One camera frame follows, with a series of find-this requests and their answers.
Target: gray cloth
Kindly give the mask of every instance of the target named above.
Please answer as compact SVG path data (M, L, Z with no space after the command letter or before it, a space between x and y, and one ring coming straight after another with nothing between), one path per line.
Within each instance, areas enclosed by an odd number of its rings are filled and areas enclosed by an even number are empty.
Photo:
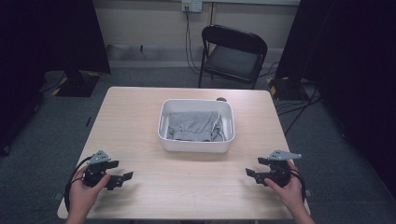
M169 116L167 139L193 142L224 142L219 112L178 112Z

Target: baseboard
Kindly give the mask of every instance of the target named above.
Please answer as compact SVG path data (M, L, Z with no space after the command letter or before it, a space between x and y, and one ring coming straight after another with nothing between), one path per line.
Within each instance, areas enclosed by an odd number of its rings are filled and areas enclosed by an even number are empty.
M191 47L191 51L189 49L189 62L187 62L186 49L182 46L108 45L106 52L110 67L199 67L202 47ZM277 67L282 53L283 49L268 49L262 67Z

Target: black folding chair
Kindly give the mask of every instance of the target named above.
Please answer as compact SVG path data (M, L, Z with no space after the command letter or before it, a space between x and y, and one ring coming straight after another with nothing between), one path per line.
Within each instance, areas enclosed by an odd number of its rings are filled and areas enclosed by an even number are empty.
M201 87L204 72L212 76L228 78L256 86L262 70L267 45L252 33L235 30L221 25L210 25L202 31L204 52L198 88ZM209 52L209 44L215 47Z

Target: hand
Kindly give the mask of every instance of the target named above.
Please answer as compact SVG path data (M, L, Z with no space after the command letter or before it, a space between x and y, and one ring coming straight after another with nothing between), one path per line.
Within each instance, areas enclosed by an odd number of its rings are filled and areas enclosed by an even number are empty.
M297 167L291 161L288 161L288 165L290 169L298 171ZM269 178L265 178L264 182L279 195L280 200L288 207L296 223L314 223L305 209L301 196L301 183L297 177L292 175L289 184L283 188Z
M110 175L105 175L96 186L87 187L82 182L83 174L87 169L87 165L82 167L73 177L73 181L76 181L70 189L70 209L66 223L84 223L86 216L96 202L99 192L110 180Z

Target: white wall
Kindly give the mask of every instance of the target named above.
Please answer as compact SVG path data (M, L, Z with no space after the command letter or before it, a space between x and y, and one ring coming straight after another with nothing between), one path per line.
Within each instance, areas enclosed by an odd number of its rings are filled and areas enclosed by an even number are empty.
M190 13L191 46L202 46L201 32L212 19L212 24L259 35L269 48L266 61L277 62L297 11L295 1L282 0L283 6L204 1L202 13ZM94 4L106 45L185 46L187 19L180 1L94 0Z

